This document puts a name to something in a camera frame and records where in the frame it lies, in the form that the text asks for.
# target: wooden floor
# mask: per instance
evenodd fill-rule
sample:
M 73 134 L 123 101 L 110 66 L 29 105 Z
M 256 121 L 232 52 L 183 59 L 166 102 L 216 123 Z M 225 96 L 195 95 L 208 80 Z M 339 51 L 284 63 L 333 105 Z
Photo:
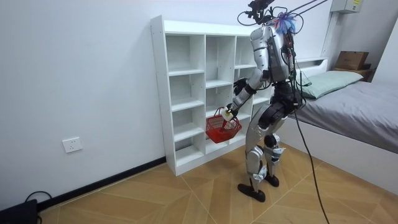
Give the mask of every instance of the wooden floor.
M 308 156 L 285 147 L 277 168 L 280 186 L 261 184 L 265 203 L 236 189 L 248 184 L 241 147 L 178 177 L 166 165 L 156 167 L 42 212 L 43 224 L 326 223 Z M 331 224 L 398 223 L 398 196 L 318 159 L 315 166 Z

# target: green pillow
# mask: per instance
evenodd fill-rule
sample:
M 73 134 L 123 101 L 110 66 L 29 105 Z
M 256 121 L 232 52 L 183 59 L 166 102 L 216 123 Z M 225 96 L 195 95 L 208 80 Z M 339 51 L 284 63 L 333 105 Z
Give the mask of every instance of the green pillow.
M 312 85 L 303 87 L 303 96 L 309 99 L 319 99 L 362 78 L 362 75 L 355 72 L 330 71 L 314 75 L 308 78 Z

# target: mattress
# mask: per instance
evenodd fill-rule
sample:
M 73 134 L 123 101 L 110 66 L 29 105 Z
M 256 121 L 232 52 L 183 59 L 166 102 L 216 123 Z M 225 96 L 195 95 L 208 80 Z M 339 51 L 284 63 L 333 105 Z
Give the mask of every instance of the mattress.
M 398 153 L 398 91 L 357 82 L 297 111 L 299 120 Z

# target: plastic basket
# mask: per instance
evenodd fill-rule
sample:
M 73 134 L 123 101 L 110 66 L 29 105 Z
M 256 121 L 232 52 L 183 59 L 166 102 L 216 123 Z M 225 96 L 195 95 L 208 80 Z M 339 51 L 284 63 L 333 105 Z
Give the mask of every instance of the plastic basket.
M 236 117 L 231 121 L 224 120 L 220 115 L 221 109 L 223 107 L 218 108 L 214 116 L 206 119 L 206 134 L 214 143 L 228 141 L 242 129 Z

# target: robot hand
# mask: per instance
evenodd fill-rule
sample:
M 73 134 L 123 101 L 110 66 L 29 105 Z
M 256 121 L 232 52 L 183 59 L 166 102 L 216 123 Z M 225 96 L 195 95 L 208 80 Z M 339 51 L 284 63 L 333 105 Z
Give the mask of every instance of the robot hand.
M 226 121 L 231 121 L 238 115 L 238 110 L 232 109 L 232 103 L 226 105 L 226 107 L 221 110 L 221 115 Z
M 234 93 L 235 96 L 238 96 L 243 88 L 246 86 L 246 83 L 248 82 L 247 78 L 240 78 L 236 82 L 234 82 Z

